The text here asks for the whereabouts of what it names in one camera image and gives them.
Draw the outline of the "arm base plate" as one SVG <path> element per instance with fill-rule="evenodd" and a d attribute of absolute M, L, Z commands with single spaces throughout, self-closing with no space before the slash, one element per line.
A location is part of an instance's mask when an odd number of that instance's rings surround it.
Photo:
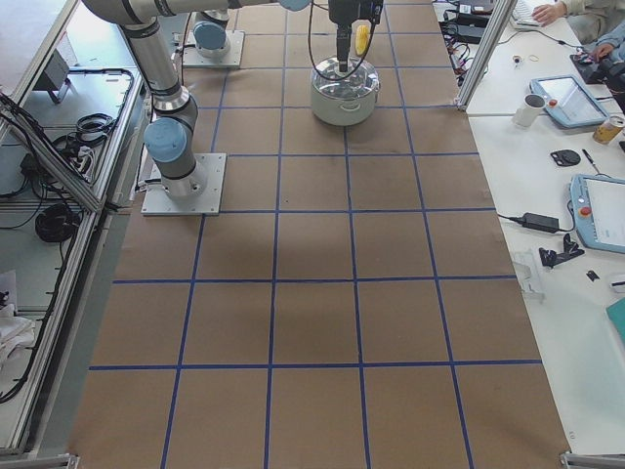
<path fill-rule="evenodd" d="M 185 178 L 163 178 L 153 165 L 155 183 L 146 185 L 142 206 L 145 216 L 211 215 L 220 213 L 227 165 L 225 153 L 196 153 L 194 170 Z"/>
<path fill-rule="evenodd" d="M 245 33 L 227 30 L 226 42 L 220 49 L 196 48 L 194 34 L 187 35 L 182 65 L 186 68 L 240 68 Z"/>

